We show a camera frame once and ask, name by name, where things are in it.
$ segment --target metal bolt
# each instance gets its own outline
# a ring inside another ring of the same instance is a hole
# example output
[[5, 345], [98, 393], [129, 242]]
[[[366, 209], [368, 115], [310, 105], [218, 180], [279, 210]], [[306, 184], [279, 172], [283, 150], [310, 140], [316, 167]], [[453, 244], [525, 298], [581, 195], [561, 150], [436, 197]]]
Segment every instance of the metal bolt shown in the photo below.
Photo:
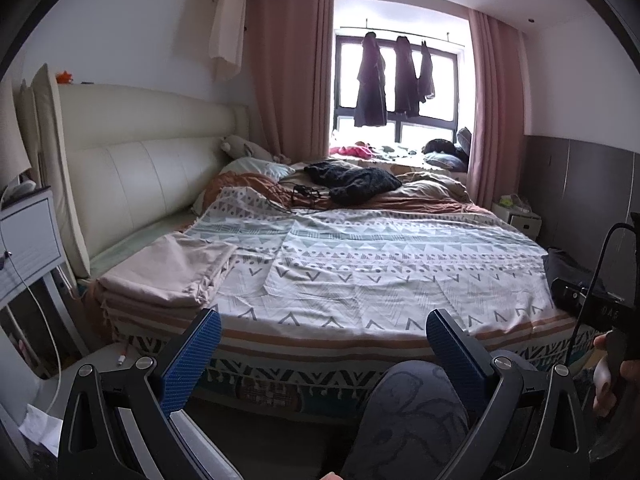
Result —
[[141, 357], [136, 361], [136, 368], [138, 370], [146, 370], [154, 363], [154, 360], [151, 357]]
[[554, 370], [562, 377], [567, 377], [567, 375], [569, 375], [569, 368], [564, 365], [556, 365], [554, 366]]
[[78, 375], [80, 377], [87, 377], [87, 375], [89, 375], [93, 371], [94, 367], [92, 367], [91, 365], [82, 365], [78, 370]]
[[511, 361], [506, 357], [497, 357], [494, 359], [494, 364], [500, 368], [500, 370], [509, 370], [511, 368]]

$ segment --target pink curtain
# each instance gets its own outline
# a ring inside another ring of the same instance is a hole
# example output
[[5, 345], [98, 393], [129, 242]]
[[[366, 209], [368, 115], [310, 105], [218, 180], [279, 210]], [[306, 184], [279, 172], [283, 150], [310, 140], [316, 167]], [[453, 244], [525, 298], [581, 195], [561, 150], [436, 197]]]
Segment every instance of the pink curtain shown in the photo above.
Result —
[[490, 208], [518, 190], [524, 146], [524, 91], [518, 31], [469, 10], [476, 64], [476, 127], [471, 142], [469, 195]]
[[328, 153], [333, 33], [334, 0], [248, 0], [249, 59], [275, 155]]

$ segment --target dark jacket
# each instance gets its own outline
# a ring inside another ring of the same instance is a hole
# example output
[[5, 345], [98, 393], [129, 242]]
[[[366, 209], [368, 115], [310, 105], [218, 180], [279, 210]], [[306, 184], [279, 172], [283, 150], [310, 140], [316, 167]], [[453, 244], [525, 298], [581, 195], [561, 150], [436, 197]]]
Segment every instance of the dark jacket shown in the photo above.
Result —
[[420, 96], [409, 39], [406, 36], [398, 36], [394, 50], [396, 51], [396, 113], [416, 117], [420, 114]]
[[418, 94], [420, 94], [420, 102], [424, 103], [427, 99], [436, 97], [436, 90], [433, 86], [431, 53], [425, 41], [422, 42], [420, 52], [422, 53], [422, 63], [420, 64], [420, 79], [418, 79]]
[[360, 89], [353, 115], [355, 126], [385, 126], [385, 60], [374, 32], [362, 40], [362, 62], [358, 72]]
[[377, 194], [393, 191], [402, 183], [380, 168], [345, 168], [331, 162], [316, 162], [305, 167], [314, 184], [329, 188], [329, 198], [343, 206], [364, 204]]

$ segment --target curtain rod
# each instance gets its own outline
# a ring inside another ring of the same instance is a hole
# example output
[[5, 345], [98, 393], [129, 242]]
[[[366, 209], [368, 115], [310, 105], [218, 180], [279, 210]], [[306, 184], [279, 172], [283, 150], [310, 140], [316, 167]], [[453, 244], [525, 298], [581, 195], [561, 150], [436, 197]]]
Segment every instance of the curtain rod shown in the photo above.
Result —
[[461, 43], [456, 43], [455, 41], [449, 41], [448, 32], [447, 32], [447, 39], [443, 40], [442, 38], [434, 38], [433, 36], [425, 36], [423, 34], [414, 34], [413, 32], [403, 32], [402, 30], [391, 30], [390, 28], [371, 28], [371, 27], [340, 27], [340, 28], [357, 28], [359, 30], [371, 30], [372, 32], [375, 32], [376, 30], [383, 30], [384, 32], [393, 32], [395, 34], [403, 34], [405, 36], [416, 36], [418, 38], [429, 38], [430, 40], [444, 41], [446, 43], [450, 43], [453, 45], [461, 46], [462, 48], [466, 48], [466, 46]]

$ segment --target geometric pattern blanket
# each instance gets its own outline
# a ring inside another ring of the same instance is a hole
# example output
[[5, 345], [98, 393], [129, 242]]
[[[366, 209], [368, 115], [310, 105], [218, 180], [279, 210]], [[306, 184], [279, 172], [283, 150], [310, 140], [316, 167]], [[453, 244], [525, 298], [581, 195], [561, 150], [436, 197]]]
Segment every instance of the geometric pattern blanket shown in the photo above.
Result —
[[[238, 246], [213, 305], [223, 336], [205, 387], [251, 378], [283, 392], [284, 384], [369, 390], [396, 362], [433, 359], [425, 324], [435, 308], [489, 350], [511, 349], [539, 368], [558, 361], [573, 327], [551, 301], [545, 250], [494, 216], [291, 213], [231, 187], [185, 234]], [[166, 339], [111, 322], [142, 351]], [[580, 333], [577, 349], [591, 334]]]

